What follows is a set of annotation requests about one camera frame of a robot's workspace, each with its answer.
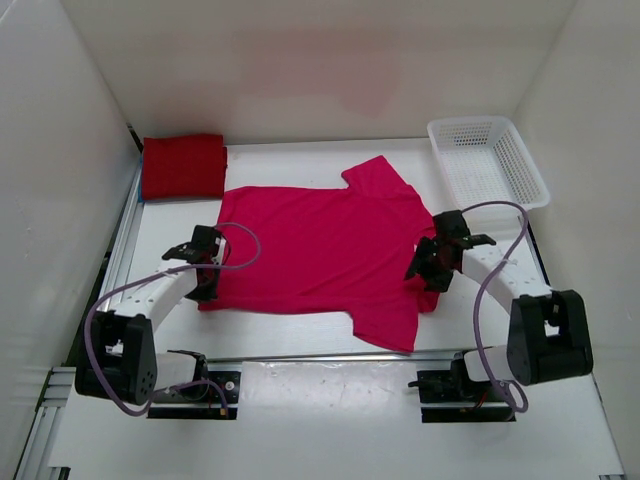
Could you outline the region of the pink t shirt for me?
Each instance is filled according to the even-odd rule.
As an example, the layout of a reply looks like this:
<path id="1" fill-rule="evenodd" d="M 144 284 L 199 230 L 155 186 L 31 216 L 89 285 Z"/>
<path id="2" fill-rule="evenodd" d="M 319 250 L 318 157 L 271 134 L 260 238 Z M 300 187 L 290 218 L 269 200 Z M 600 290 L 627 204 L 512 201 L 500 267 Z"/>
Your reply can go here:
<path id="1" fill-rule="evenodd" d="M 411 352 L 419 316 L 437 307 L 405 274 L 435 232 L 416 190 L 382 156 L 343 171 L 346 187 L 246 186 L 228 191 L 218 222 L 232 264 L 202 311 L 345 312 L 355 337 Z"/>

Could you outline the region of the dark red t shirt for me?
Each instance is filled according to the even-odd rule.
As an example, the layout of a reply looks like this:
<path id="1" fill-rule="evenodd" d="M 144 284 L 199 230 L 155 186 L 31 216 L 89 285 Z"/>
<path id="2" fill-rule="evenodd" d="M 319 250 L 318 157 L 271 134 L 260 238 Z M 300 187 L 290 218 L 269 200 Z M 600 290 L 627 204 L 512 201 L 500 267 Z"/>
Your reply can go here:
<path id="1" fill-rule="evenodd" d="M 144 201 L 224 196 L 228 158 L 222 135 L 145 137 L 143 145 Z"/>

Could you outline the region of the blue t shirt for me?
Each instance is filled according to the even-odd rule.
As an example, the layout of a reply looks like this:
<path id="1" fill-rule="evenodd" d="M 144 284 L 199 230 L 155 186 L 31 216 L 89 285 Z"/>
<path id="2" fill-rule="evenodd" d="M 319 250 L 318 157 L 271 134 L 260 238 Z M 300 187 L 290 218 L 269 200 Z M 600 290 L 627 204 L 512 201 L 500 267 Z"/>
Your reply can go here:
<path id="1" fill-rule="evenodd" d="M 143 177 L 144 177 L 144 155 L 143 153 L 141 153 L 139 157 L 139 179 L 138 179 L 138 186 L 137 186 L 137 202 L 140 204 L 144 203 L 143 194 L 142 194 Z"/>

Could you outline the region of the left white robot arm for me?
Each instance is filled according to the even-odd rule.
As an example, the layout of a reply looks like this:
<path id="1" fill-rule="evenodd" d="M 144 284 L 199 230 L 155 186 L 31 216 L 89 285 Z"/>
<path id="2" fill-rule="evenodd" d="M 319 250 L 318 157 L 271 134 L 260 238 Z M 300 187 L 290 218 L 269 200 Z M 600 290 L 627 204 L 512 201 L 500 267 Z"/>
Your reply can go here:
<path id="1" fill-rule="evenodd" d="M 96 311 L 83 332 L 78 359 L 78 394 L 142 406 L 159 391 L 185 385 L 179 394 L 199 401 L 208 394 L 208 365 L 201 353 L 158 353 L 154 333 L 183 300 L 205 304 L 217 298 L 226 239 L 214 227 L 198 225 L 189 241 L 162 256 L 156 278 L 130 287 L 120 302 Z"/>

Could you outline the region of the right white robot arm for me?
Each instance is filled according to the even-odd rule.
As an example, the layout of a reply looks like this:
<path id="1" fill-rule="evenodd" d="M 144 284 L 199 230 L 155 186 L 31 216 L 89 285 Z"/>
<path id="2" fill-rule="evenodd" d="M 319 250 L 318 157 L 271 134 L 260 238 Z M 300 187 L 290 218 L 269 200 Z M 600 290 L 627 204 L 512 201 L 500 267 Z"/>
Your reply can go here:
<path id="1" fill-rule="evenodd" d="M 451 363 L 453 385 L 461 397 L 483 387 L 504 402 L 512 392 L 592 373 L 594 356 L 582 296 L 554 290 L 512 261 L 487 234 L 474 234 L 460 210 L 434 218 L 435 234 L 423 237 L 405 274 L 419 277 L 428 292 L 446 292 L 456 274 L 475 281 L 472 326 L 476 346 Z M 505 344 L 482 340 L 480 309 L 493 298 L 509 317 Z"/>

